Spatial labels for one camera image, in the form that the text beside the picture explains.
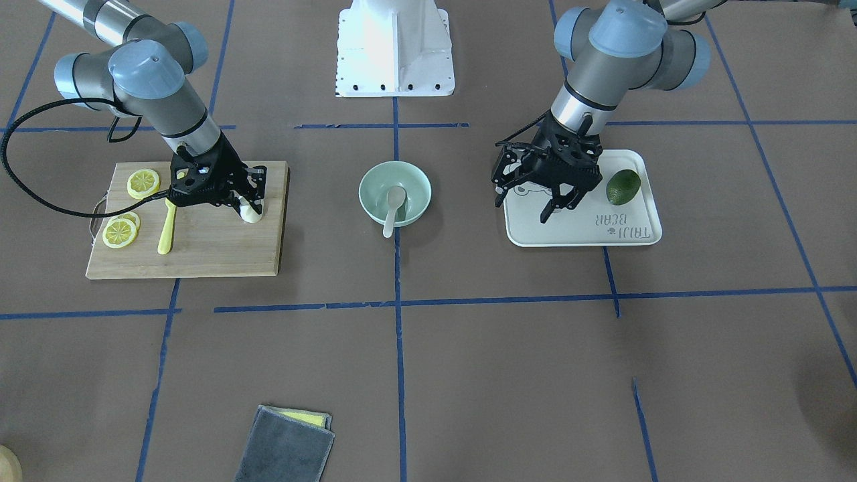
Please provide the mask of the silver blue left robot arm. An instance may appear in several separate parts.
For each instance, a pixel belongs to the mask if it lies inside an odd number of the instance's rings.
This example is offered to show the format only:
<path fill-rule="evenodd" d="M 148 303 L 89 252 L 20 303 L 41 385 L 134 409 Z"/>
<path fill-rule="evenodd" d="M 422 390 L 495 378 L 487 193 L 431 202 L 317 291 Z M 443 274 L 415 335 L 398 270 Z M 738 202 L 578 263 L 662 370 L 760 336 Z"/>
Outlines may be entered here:
<path fill-rule="evenodd" d="M 524 183 L 547 189 L 547 219 L 574 210 L 603 179 L 600 134 L 631 90 L 680 90 L 700 82 L 710 66 L 706 39 L 688 31 L 718 1 L 609 1 L 576 7 L 557 19 L 554 47 L 570 60 L 552 106 L 535 121 L 535 137 L 499 141 L 492 181 L 495 205 Z"/>

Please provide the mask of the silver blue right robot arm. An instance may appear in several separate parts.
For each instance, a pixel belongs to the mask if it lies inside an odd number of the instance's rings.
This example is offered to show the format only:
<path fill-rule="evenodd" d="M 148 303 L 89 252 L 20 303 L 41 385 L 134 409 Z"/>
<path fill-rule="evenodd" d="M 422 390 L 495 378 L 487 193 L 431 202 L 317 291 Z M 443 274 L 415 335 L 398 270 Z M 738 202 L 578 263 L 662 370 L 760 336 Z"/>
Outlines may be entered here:
<path fill-rule="evenodd" d="M 226 205 L 248 223 L 263 216 L 266 167 L 248 167 L 187 82 L 208 59 L 208 46 L 191 24 L 165 24 L 127 1 L 47 1 L 46 6 L 110 46 L 92 55 L 62 58 L 55 67 L 62 104 L 109 110 L 116 118 L 147 120 L 171 147 L 171 183 L 138 196 L 139 204 L 166 199 L 178 207 Z M 602 181 L 602 146 L 585 120 L 579 132 L 553 116 L 536 119 L 542 140 L 499 142 L 492 180 L 496 204 L 512 188 L 535 183 L 550 189 L 540 220 L 572 210 Z"/>

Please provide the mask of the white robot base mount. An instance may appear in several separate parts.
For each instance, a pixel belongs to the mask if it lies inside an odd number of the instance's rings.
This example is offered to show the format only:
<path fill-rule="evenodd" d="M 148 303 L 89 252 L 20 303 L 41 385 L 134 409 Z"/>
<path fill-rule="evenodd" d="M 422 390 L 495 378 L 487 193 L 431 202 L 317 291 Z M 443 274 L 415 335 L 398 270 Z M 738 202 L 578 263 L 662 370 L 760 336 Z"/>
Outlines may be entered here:
<path fill-rule="evenodd" d="M 435 1 L 353 1 L 337 27 L 337 97 L 454 93 L 449 15 Z"/>

